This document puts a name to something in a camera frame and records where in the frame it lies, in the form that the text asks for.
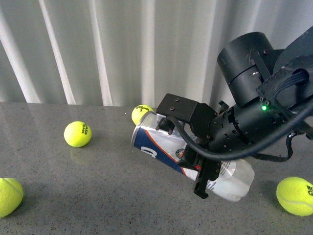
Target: black cable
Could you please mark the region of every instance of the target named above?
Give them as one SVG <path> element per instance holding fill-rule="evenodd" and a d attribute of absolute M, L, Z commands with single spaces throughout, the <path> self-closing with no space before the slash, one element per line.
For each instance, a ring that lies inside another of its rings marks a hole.
<path fill-rule="evenodd" d="M 257 153 L 258 151 L 272 145 L 275 141 L 279 138 L 283 137 L 284 135 L 290 133 L 293 129 L 295 129 L 299 123 L 299 121 L 303 120 L 304 118 L 310 116 L 313 112 L 313 100 L 309 102 L 308 107 L 300 112 L 295 117 L 292 117 L 285 125 L 276 129 L 273 133 L 269 134 L 265 139 L 260 141 L 259 143 L 254 144 L 253 146 L 241 150 L 241 151 L 234 151 L 231 153 L 216 153 L 209 150 L 206 150 L 200 147 L 197 143 L 195 143 L 187 132 L 184 130 L 183 126 L 180 122 L 175 118 L 168 116 L 166 117 L 167 120 L 171 121 L 177 128 L 178 132 L 180 133 L 181 137 L 186 141 L 186 143 L 194 149 L 197 153 L 199 153 L 204 158 L 214 160 L 214 161 L 229 161 L 240 159 L 244 157 L 248 157 L 252 154 Z"/>

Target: printed logo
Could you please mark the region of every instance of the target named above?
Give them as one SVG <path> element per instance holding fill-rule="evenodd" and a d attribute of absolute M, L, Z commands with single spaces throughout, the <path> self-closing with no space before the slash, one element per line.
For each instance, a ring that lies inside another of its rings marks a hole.
<path fill-rule="evenodd" d="M 176 155 L 176 157 L 178 157 L 178 158 L 182 158 L 183 154 L 184 154 L 184 149 L 183 149 L 183 148 L 178 149 L 178 150 L 176 150 L 176 152 L 175 152 L 175 155 Z"/>
<path fill-rule="evenodd" d="M 309 195 L 311 195 L 311 196 L 313 196 L 313 187 L 310 187 L 310 186 L 308 186 L 307 185 L 307 187 L 308 187 L 308 193 L 309 193 Z"/>
<path fill-rule="evenodd" d="M 137 107 L 136 107 L 136 109 L 140 109 L 140 111 L 139 111 L 139 112 L 142 112 L 142 110 L 143 110 L 143 109 L 145 109 L 145 110 L 149 111 L 149 109 L 148 109 L 148 108 L 143 107 L 143 106 L 137 106 Z"/>
<path fill-rule="evenodd" d="M 83 123 L 83 130 L 82 130 L 82 134 L 87 134 L 88 133 L 88 126 L 86 124 Z"/>

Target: plastic container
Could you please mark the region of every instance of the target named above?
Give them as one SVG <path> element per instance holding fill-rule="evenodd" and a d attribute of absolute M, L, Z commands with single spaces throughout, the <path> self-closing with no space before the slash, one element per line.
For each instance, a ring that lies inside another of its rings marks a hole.
<path fill-rule="evenodd" d="M 180 167 L 177 162 L 182 157 L 186 142 L 174 129 L 169 135 L 166 131 L 156 130 L 157 115 L 147 112 L 136 126 L 131 145 L 167 164 L 174 170 L 196 180 L 198 171 Z M 189 132 L 194 140 L 197 137 Z M 243 159 L 222 162 L 220 175 L 215 181 L 208 181 L 207 190 L 220 197 L 237 202 L 248 193 L 254 179 L 251 165 Z"/>

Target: white curtain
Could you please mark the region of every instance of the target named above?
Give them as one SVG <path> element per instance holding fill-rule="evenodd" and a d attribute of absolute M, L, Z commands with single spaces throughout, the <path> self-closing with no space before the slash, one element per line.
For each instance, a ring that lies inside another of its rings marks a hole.
<path fill-rule="evenodd" d="M 232 105 L 216 59 L 245 33 L 285 48 L 312 0 L 0 0 L 0 101 Z"/>

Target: can label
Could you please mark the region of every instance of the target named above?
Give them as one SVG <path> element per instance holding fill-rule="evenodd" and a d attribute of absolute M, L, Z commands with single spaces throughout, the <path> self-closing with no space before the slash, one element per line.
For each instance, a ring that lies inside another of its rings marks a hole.
<path fill-rule="evenodd" d="M 137 132 L 137 138 L 134 143 L 134 147 L 140 149 L 142 152 L 145 152 L 152 156 L 153 158 L 158 159 L 174 170 L 183 174 L 182 167 L 177 165 L 177 162 L 173 157 L 166 153 L 152 138 L 148 130 L 140 128 Z"/>

